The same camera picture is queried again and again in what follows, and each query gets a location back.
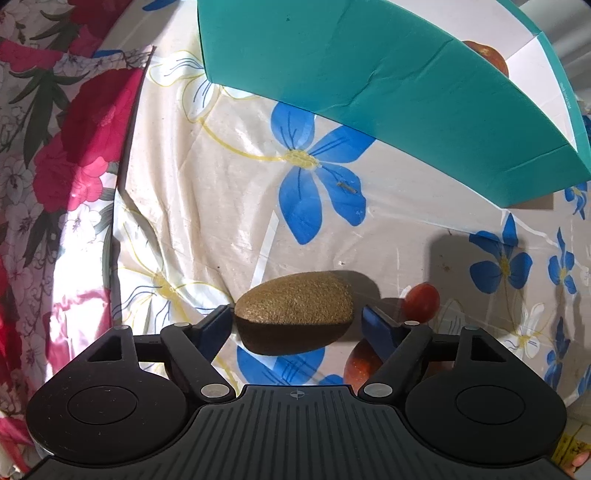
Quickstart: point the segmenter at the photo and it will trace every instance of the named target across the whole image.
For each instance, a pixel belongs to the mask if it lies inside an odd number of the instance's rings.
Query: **teal cardboard box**
[[[574,93],[510,0],[199,0],[208,79],[356,128],[507,207],[591,180]]]

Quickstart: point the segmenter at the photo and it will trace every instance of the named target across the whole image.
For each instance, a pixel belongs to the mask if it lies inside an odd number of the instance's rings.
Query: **red flower print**
[[[10,372],[21,367],[22,342],[15,319],[5,312],[5,309],[0,312],[0,384],[12,384]]]
[[[109,164],[103,157],[82,167],[67,161],[61,134],[57,134],[37,153],[35,165],[33,190],[37,201],[51,213],[64,208],[76,210],[81,203],[97,201],[103,191],[99,177]]]
[[[130,1],[69,0],[68,3],[75,7],[70,15],[70,20],[79,25],[86,25],[94,37],[105,38]]]
[[[24,72],[33,67],[52,69],[63,54],[61,51],[24,47],[9,40],[0,44],[0,60],[10,63],[13,72]]]
[[[78,33],[78,38],[70,43],[68,51],[74,55],[92,57],[102,43],[103,39],[95,37],[88,30],[88,25],[84,25]]]
[[[2,258],[0,258],[0,297],[4,296],[6,289],[8,288],[8,273],[4,268]]]
[[[61,135],[57,134],[37,152],[34,161],[37,173],[33,179],[33,190],[37,201],[48,212],[66,208],[76,166],[67,161]]]
[[[141,69],[108,70],[82,85],[61,130],[68,161],[119,161],[141,79]]]
[[[107,171],[108,166],[103,157],[96,157],[93,163],[76,167],[68,210],[76,210],[81,203],[95,202],[100,198],[100,194],[103,193],[103,184],[99,177]]]
[[[68,317],[84,318],[85,331],[71,331]],[[53,312],[43,317],[46,328],[46,356],[55,375],[95,339],[111,328],[109,290],[90,290],[73,299],[54,303]]]

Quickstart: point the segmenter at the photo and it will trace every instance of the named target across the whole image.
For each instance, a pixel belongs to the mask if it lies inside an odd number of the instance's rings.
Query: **kiwi fruit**
[[[259,355],[292,355],[328,345],[353,322],[351,287],[331,272],[275,278],[234,307],[242,343]]]

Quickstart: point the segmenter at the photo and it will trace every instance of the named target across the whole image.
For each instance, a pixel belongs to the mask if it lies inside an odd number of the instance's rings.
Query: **white flower print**
[[[90,64],[95,59],[85,59],[71,54],[64,54],[64,56],[58,60],[56,66],[53,67],[53,71],[58,75],[66,77],[78,77],[88,73]]]
[[[186,50],[173,53],[166,58],[153,57],[149,78],[162,87],[170,87],[180,80],[183,82],[181,101],[187,120],[197,122],[205,116],[220,92],[234,99],[245,99],[254,95],[242,90],[222,87],[211,83],[205,76],[205,69],[195,55]]]
[[[21,200],[23,189],[33,182],[33,174],[23,160],[8,157],[0,170],[0,197],[8,195],[14,204]]]
[[[76,210],[65,213],[60,221],[64,222],[61,245],[66,250],[68,247],[81,248],[96,239],[95,225],[100,222],[100,213],[82,203]]]
[[[0,411],[10,415],[21,410],[21,400],[18,398],[17,389],[9,387],[7,383],[0,385]]]
[[[21,365],[33,387],[39,388],[45,382],[45,339],[38,333],[32,333],[22,339]]]
[[[2,260],[8,274],[8,282],[12,287],[12,294],[17,305],[20,305],[25,298],[25,292],[33,283],[33,274],[29,267],[25,267],[25,259],[17,255],[14,250],[2,257]]]
[[[459,335],[466,325],[466,315],[456,299],[448,299],[429,325],[437,333]]]
[[[29,7],[19,0],[12,0],[0,11],[0,37],[10,39],[17,27],[17,22],[30,12]]]
[[[123,55],[99,57],[93,59],[94,61],[88,65],[88,78],[96,77],[97,75],[106,72],[107,70],[116,68],[123,59]]]
[[[26,242],[27,233],[41,215],[43,205],[37,203],[35,194],[31,192],[24,202],[9,205],[6,208],[8,232],[6,240],[11,245],[21,245]]]
[[[530,312],[527,311],[525,305],[521,305],[520,323],[515,331],[503,335],[498,339],[520,360],[523,360],[524,354],[528,358],[533,358],[540,351],[540,340],[538,339],[538,332],[535,329],[538,326],[542,313],[544,313],[543,303],[536,303]]]

